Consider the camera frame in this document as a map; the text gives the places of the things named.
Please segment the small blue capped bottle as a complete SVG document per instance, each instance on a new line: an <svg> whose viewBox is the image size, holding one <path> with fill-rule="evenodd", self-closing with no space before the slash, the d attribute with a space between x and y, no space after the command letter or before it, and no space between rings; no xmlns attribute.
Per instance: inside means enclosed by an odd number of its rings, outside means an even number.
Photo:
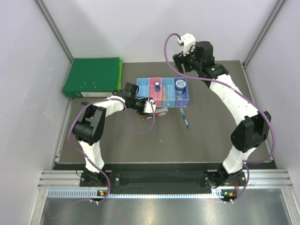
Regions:
<svg viewBox="0 0 300 225"><path fill-rule="evenodd" d="M155 82L155 91L160 92L160 82Z"/></svg>

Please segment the blue capped glue stick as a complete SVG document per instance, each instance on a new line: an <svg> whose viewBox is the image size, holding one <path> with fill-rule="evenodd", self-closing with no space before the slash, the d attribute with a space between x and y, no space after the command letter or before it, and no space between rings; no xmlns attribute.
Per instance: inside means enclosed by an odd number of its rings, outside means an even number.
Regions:
<svg viewBox="0 0 300 225"><path fill-rule="evenodd" d="M156 111L155 111L155 114L157 114L157 113L164 113L164 112L167 112L167 111L168 111L167 107L157 108Z"/></svg>

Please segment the light green plastic folder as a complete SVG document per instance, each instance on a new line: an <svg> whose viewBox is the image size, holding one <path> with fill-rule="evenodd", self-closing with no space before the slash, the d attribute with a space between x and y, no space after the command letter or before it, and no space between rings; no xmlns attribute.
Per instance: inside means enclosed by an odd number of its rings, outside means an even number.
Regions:
<svg viewBox="0 0 300 225"><path fill-rule="evenodd" d="M121 82L121 76L122 76L122 67L123 67L123 60L119 60L119 68L117 73L117 81Z"/></svg>

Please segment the red pen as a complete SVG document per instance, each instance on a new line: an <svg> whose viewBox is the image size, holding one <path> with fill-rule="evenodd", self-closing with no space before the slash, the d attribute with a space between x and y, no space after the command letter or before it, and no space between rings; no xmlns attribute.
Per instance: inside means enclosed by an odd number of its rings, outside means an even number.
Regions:
<svg viewBox="0 0 300 225"><path fill-rule="evenodd" d="M143 118L142 120L145 121L145 120L152 119L152 118L154 118L154 117L160 117L160 116L164 116L164 115L166 115L166 112L156 113L154 116L152 115L152 116Z"/></svg>

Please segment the light blue end bin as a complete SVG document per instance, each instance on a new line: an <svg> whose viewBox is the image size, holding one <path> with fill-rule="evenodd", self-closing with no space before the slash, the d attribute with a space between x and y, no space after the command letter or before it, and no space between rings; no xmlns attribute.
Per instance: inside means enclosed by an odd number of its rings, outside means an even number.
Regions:
<svg viewBox="0 0 300 225"><path fill-rule="evenodd" d="M149 97L149 78L138 78L136 85L139 87L137 97Z"/></svg>

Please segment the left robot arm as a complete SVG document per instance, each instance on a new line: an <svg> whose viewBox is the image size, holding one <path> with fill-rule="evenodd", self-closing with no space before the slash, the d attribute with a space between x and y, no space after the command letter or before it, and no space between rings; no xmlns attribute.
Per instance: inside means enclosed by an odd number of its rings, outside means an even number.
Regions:
<svg viewBox="0 0 300 225"><path fill-rule="evenodd" d="M127 109L136 110L139 115L155 112L153 98L139 97L138 91L137 85L126 83L125 89L117 91L110 97L93 103L81 103L78 116L70 129L81 146L80 152L85 158L80 186L99 187L109 183L107 175L102 171L105 163L100 149L106 117Z"/></svg>

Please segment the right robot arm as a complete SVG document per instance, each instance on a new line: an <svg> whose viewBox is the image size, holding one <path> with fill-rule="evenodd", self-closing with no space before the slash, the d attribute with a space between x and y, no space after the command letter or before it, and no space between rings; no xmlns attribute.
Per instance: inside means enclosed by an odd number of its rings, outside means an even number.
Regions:
<svg viewBox="0 0 300 225"><path fill-rule="evenodd" d="M229 154L213 180L216 187L231 185L241 172L243 162L266 140L269 128L265 120L270 120L271 115L265 112L262 116L257 108L238 95L240 90L228 70L222 64L215 63L210 42L180 39L178 43L183 51L173 56L176 69L180 73L195 71L225 104L237 125L231 134Z"/></svg>

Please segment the pink orange highlighter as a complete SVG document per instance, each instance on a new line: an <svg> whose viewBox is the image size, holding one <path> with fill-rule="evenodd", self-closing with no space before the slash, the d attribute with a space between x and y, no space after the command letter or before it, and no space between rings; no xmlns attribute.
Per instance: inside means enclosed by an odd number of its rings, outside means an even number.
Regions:
<svg viewBox="0 0 300 225"><path fill-rule="evenodd" d="M167 100L166 88L163 88L163 100Z"/></svg>

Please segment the blue round tape dispenser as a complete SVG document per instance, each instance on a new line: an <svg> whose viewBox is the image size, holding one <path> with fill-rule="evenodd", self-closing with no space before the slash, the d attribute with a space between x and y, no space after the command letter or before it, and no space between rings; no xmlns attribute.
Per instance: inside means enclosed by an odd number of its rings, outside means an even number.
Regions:
<svg viewBox="0 0 300 225"><path fill-rule="evenodd" d="M181 95L182 93L185 92L186 86L187 86L187 84L186 84L185 80L182 80L182 79L176 80L175 81L175 93L177 95Z"/></svg>

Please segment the purple plastic bin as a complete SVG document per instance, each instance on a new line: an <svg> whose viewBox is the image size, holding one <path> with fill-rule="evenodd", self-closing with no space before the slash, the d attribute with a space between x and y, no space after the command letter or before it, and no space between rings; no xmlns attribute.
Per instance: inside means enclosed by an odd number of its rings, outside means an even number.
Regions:
<svg viewBox="0 0 300 225"><path fill-rule="evenodd" d="M179 79L182 79L182 80L185 80L186 81L186 84L187 84L187 80L186 78L184 77L177 77L177 78L174 78L174 82L176 80L179 80ZM182 97L182 100L178 100L176 98L177 94L175 93L175 107L177 108L180 108L180 107L187 107L188 106L188 103L189 103L189 95L188 95L188 84L186 86L186 90L184 93L181 94L181 97Z"/></svg>

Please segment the dark green ring binder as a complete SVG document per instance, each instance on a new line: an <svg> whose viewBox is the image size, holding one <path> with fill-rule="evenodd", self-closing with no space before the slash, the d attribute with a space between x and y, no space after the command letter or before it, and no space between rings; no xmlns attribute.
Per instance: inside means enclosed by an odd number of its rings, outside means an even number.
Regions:
<svg viewBox="0 0 300 225"><path fill-rule="evenodd" d="M120 58L75 58L62 93L68 98L109 97L120 90Z"/></svg>

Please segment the blue pen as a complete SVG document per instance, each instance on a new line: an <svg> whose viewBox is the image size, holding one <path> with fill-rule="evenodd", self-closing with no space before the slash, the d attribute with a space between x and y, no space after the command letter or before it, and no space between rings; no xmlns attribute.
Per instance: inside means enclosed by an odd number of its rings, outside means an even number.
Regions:
<svg viewBox="0 0 300 225"><path fill-rule="evenodd" d="M186 127L187 127L187 129L189 130L189 129L190 129L190 126L189 126L189 124L188 124L186 115L185 115L184 110L183 110L182 107L180 107L180 112L181 112L181 114L182 114L182 117L183 117L183 119L184 119L184 122L185 122L185 124L186 124Z"/></svg>

